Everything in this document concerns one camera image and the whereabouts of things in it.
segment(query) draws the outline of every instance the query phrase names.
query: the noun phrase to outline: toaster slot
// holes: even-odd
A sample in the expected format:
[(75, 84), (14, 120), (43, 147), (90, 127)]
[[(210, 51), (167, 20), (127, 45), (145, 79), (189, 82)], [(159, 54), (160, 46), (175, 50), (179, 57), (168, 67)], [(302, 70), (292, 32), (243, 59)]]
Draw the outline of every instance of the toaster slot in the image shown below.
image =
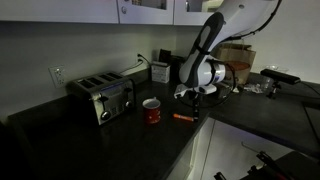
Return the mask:
[(111, 76), (111, 77), (113, 77), (113, 78), (115, 78), (115, 79), (121, 79), (121, 78), (122, 78), (121, 76), (116, 75), (116, 74), (113, 74), (113, 73), (108, 73), (107, 75), (108, 75), (108, 76)]
[(103, 84), (101, 81), (99, 81), (99, 80), (96, 79), (96, 78), (89, 78), (89, 79), (87, 79), (87, 80), (90, 81), (91, 83), (97, 85), (97, 86)]
[(100, 75), (100, 77), (106, 81), (113, 81), (114, 79), (112, 77), (106, 76), (106, 75)]
[(91, 83), (89, 83), (88, 81), (83, 80), (83, 79), (79, 80), (78, 83), (81, 84), (83, 87), (85, 87), (87, 89), (90, 89), (90, 88), (94, 87), (94, 85), (92, 85)]

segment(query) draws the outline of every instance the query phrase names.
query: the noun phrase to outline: upper cabinet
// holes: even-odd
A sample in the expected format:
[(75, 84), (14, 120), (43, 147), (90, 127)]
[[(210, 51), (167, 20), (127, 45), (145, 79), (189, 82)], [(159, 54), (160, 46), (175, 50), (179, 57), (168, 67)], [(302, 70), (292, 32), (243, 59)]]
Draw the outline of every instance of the upper cabinet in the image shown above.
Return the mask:
[(1, 0), (0, 20), (119, 23), (116, 0)]
[(223, 0), (175, 0), (174, 25), (202, 26)]
[(173, 24), (174, 0), (118, 0), (121, 24)]

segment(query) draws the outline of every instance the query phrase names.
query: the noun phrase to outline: white cabinet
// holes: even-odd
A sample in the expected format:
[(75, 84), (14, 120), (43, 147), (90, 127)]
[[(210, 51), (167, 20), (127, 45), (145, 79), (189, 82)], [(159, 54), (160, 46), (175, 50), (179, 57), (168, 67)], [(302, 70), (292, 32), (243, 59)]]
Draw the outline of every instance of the white cabinet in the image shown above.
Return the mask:
[(121, 24), (173, 24), (174, 0), (118, 0)]
[(174, 25), (202, 26), (223, 0), (175, 0)]
[(212, 179), (217, 173), (226, 179), (245, 177), (251, 166), (263, 163), (256, 157), (265, 151), (273, 159), (292, 149), (209, 118), (200, 130), (193, 172), (188, 179)]
[(1, 0), (0, 20), (118, 23), (116, 0)]

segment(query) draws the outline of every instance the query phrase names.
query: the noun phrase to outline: kitchen counter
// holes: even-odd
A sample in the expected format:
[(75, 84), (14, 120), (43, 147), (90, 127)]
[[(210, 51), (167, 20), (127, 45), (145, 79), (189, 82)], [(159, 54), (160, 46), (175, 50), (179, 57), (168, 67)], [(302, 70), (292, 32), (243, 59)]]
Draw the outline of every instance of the kitchen counter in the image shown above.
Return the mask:
[[(14, 132), (39, 179), (166, 179), (208, 116), (319, 158), (320, 148), (308, 124), (302, 101), (319, 99), (278, 94), (232, 94), (223, 105), (200, 110), (199, 122), (172, 118), (192, 115), (173, 98), (175, 83), (137, 85), (137, 108), (100, 127), (88, 125), (69, 97), (10, 116)], [(283, 92), (312, 94), (301, 85)], [(161, 101), (161, 121), (143, 122), (142, 101)], [(206, 96), (203, 106), (213, 104)]]

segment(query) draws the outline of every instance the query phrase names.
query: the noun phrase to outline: white wall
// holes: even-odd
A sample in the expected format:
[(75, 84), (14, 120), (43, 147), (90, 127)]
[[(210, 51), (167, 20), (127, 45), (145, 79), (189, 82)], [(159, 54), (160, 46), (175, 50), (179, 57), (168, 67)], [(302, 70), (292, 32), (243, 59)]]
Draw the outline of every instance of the white wall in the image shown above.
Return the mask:
[[(260, 72), (264, 65), (278, 65), (288, 68), (288, 74), (320, 83), (319, 9), (317, 0), (283, 0), (273, 21), (245, 40), (257, 51), (252, 71)], [(199, 30), (199, 27), (179, 27), (177, 52), (187, 56)]]
[(175, 49), (172, 26), (0, 22), (0, 120), (66, 95), (48, 68), (64, 65), (68, 80), (152, 60)]

